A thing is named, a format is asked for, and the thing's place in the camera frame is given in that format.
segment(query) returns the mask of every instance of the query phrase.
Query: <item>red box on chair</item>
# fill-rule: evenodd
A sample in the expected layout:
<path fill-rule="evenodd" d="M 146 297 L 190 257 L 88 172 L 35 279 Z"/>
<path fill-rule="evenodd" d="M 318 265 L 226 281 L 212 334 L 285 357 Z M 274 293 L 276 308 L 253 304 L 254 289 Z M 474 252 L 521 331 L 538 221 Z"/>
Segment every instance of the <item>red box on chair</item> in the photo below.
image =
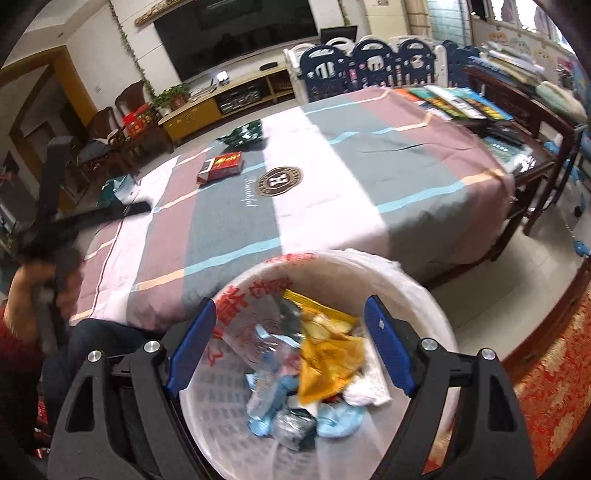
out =
<path fill-rule="evenodd" d="M 227 153 L 216 158 L 209 158 L 203 163 L 197 174 L 197 183 L 205 185 L 208 181 L 236 175 L 242 171 L 242 152 Z"/>

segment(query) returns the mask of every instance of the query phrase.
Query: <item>tv stand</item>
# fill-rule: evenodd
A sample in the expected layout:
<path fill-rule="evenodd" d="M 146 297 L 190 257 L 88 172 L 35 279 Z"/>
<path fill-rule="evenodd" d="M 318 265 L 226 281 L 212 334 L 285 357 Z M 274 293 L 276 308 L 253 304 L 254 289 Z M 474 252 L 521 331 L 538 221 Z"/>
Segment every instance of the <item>tv stand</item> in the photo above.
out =
<path fill-rule="evenodd" d="M 277 103 L 280 98 L 293 94 L 287 69 L 278 66 L 253 75 L 230 78 L 228 85 L 183 105 L 158 124 L 174 142 L 180 142 L 184 137 L 250 107 Z"/>

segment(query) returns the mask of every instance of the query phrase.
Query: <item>red box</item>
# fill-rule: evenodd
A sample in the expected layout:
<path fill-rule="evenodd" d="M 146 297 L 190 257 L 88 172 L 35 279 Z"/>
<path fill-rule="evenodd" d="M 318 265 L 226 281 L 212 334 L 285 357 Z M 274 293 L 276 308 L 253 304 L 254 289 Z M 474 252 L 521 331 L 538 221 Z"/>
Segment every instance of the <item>red box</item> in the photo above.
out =
<path fill-rule="evenodd" d="M 131 138 L 137 137 L 152 122 L 153 119 L 149 103 L 143 104 L 135 112 L 131 112 L 123 117 L 123 125 Z"/>
<path fill-rule="evenodd" d="M 197 183 L 205 185 L 208 181 L 236 175 L 242 171 L 242 152 L 227 153 L 216 158 L 209 158 L 203 163 L 197 174 Z"/>

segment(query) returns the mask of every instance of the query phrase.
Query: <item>white plastic bag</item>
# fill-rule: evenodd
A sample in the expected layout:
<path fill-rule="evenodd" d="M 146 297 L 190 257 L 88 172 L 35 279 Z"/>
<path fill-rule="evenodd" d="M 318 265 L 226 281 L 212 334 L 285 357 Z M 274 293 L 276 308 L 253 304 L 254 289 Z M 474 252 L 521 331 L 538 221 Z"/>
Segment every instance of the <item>white plastic bag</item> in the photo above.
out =
<path fill-rule="evenodd" d="M 400 425 L 409 399 L 395 388 L 382 364 L 392 401 L 369 407 L 360 429 L 344 439 L 316 439 L 294 452 L 248 430 L 245 374 L 256 368 L 257 323 L 278 333 L 275 298 L 289 287 L 322 304 L 363 318 L 366 299 L 377 294 L 393 317 L 421 337 L 457 351 L 452 329 L 430 293 L 396 262 L 366 253 L 319 251 L 263 262 L 234 279 L 216 297 L 214 336 L 186 390 L 180 393 L 187 426 L 199 449 L 226 480 L 365 480 L 372 476 Z M 439 433 L 451 425 L 456 390 L 447 396 Z"/>

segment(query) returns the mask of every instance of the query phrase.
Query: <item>potted plant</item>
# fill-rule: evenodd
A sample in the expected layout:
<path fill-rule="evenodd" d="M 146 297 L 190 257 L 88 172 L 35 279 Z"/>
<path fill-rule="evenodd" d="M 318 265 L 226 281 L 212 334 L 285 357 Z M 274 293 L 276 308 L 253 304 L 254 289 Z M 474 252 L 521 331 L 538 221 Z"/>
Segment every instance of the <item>potted plant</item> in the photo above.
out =
<path fill-rule="evenodd" d="M 182 83 L 180 85 L 174 85 L 170 87 L 169 89 L 165 90 L 165 92 L 168 94 L 168 102 L 172 111 L 175 111 L 177 108 L 181 108 L 185 103 L 187 103 L 187 89 Z"/>
<path fill-rule="evenodd" d="M 152 100 L 152 106 L 160 112 L 160 115 L 166 116 L 170 113 L 170 98 L 166 94 L 166 90 Z"/>
<path fill-rule="evenodd" d="M 187 103 L 187 89 L 183 84 L 167 88 L 152 101 L 152 105 L 160 111 L 162 116 L 181 108 L 185 103 Z"/>

